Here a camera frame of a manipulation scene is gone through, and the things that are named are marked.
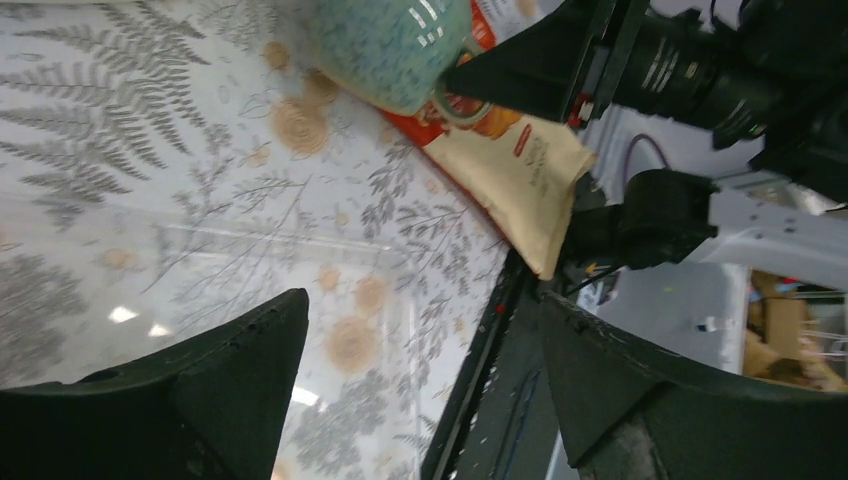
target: tablecloth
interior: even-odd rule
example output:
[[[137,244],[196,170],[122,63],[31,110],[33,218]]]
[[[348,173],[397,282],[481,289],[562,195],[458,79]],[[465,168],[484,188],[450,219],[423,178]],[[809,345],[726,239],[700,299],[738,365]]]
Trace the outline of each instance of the tablecloth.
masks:
[[[313,68],[308,5],[0,5],[0,198],[34,206],[28,221],[56,241],[77,238],[86,216],[115,205],[193,225],[226,220],[403,246],[416,265],[419,385],[373,388],[420,388],[413,440],[426,446],[506,245],[375,110]],[[120,233],[120,223],[102,228]],[[91,275],[28,246],[17,228],[0,216],[0,386],[132,359],[126,345],[90,341],[87,299],[104,282],[154,285],[179,259],[140,256],[132,238],[91,239]],[[243,292],[232,283],[209,294],[235,301]],[[245,309],[206,312],[201,323]],[[62,323],[69,316],[74,328]]]

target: paper bag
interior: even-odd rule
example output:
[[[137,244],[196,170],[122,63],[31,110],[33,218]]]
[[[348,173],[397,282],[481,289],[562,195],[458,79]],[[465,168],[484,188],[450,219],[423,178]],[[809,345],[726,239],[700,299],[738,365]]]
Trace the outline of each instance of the paper bag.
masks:
[[[476,3],[472,15],[474,38],[492,48],[496,39]],[[472,112],[480,105],[452,103]],[[540,279],[553,277],[575,184],[595,160],[571,129],[501,107],[463,128],[430,105],[412,117],[384,115],[486,209]]]

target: teal mug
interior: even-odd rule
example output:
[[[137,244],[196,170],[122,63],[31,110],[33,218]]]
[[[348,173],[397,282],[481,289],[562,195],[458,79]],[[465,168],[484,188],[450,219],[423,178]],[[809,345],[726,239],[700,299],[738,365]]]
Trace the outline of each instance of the teal mug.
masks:
[[[411,116],[429,101],[463,127],[491,108],[458,111],[441,82],[460,55],[482,53],[471,0],[317,0],[309,40],[327,77],[388,112]]]

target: red wire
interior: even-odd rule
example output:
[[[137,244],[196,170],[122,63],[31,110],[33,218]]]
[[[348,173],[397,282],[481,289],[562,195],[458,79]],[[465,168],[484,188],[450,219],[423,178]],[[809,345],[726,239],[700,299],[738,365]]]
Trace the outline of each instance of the red wire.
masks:
[[[652,147],[654,147],[654,151],[657,152],[657,156],[660,157],[660,163],[663,164],[663,168],[671,170],[671,165],[668,163],[668,157],[666,157],[665,152],[663,151],[660,144],[654,140],[654,137],[648,135],[647,133],[640,133],[633,138],[630,139],[630,143],[627,145],[627,151],[624,154],[624,167],[623,174],[621,176],[621,191],[627,188],[627,182],[630,180],[630,162],[633,159],[633,150],[636,148],[636,144],[639,143],[640,140],[645,140]]]

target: mug handle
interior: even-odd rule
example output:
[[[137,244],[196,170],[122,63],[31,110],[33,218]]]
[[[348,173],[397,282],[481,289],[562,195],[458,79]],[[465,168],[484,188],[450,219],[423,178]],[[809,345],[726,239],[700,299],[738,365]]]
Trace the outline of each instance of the mug handle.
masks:
[[[460,55],[463,53],[471,54],[471,56],[476,57],[483,53],[483,47],[481,47],[474,37],[469,36],[465,39],[465,42],[462,45],[462,51]],[[468,115],[462,112],[456,111],[448,100],[448,92],[445,90],[445,84],[442,79],[436,83],[436,88],[433,89],[433,94],[430,95],[430,102],[433,104],[433,108],[439,112],[439,115],[442,116],[448,122],[456,125],[457,127],[470,127],[475,123],[485,117],[489,111],[492,109],[492,104],[489,102],[483,103],[479,110]]]

